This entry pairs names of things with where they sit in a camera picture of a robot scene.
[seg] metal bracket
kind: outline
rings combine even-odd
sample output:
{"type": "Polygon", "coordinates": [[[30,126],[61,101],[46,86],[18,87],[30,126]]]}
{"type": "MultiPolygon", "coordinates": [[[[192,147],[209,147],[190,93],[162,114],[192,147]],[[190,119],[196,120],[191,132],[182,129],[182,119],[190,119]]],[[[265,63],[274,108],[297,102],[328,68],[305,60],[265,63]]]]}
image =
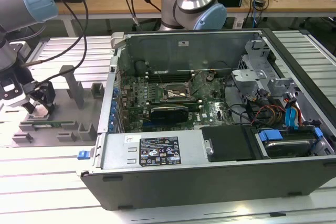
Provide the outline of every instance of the metal bracket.
{"type": "Polygon", "coordinates": [[[271,79],[269,80],[267,87],[272,96],[280,97],[287,92],[287,89],[291,84],[294,84],[292,78],[271,79]]]}
{"type": "Polygon", "coordinates": [[[250,57],[268,57],[270,49],[263,40],[251,40],[246,43],[245,50],[250,57]]]}
{"type": "Polygon", "coordinates": [[[122,45],[125,44],[125,33],[124,32],[116,32],[116,33],[113,33],[112,36],[111,36],[111,46],[113,49],[116,49],[122,45]]]}

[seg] blue latch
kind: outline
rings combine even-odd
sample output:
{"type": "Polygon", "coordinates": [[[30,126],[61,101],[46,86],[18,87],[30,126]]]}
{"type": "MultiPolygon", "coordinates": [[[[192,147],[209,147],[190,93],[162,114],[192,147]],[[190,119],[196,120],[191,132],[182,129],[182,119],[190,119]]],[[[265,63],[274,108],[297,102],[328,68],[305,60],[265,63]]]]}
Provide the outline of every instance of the blue latch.
{"type": "Polygon", "coordinates": [[[298,129],[299,127],[295,125],[296,110],[294,108],[286,109],[285,124],[287,127],[293,127],[298,129]]]}
{"type": "Polygon", "coordinates": [[[321,138],[323,138],[323,132],[321,131],[320,128],[315,128],[314,129],[315,135],[317,137],[318,140],[320,140],[321,138]]]}
{"type": "Polygon", "coordinates": [[[80,151],[77,156],[78,160],[90,159],[90,151],[80,151]]]}
{"type": "Polygon", "coordinates": [[[259,137],[262,142],[264,141],[276,141],[282,140],[283,137],[279,130],[264,130],[259,133],[259,137]]]}

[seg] warning label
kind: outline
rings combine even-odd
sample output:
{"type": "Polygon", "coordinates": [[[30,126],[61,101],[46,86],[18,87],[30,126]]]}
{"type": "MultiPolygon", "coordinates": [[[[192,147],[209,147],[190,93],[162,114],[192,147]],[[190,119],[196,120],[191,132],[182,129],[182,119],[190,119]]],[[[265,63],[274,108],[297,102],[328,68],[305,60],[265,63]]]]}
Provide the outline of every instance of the warning label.
{"type": "Polygon", "coordinates": [[[141,166],[181,164],[177,136],[140,139],[141,166]]]}

